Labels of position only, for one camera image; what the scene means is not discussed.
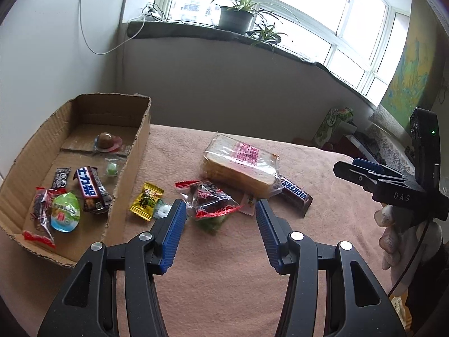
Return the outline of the right gloved hand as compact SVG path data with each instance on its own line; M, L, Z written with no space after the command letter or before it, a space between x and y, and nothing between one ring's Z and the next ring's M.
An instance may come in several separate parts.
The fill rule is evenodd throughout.
M412 210L392 205L385 205L374 213L377 226L384 229L379 239L384 251L382 269L390 270L390 294L395 297L408 289L419 266L437 254L443 241L443 231L435 221L423 221L401 231L400 218L412 215Z

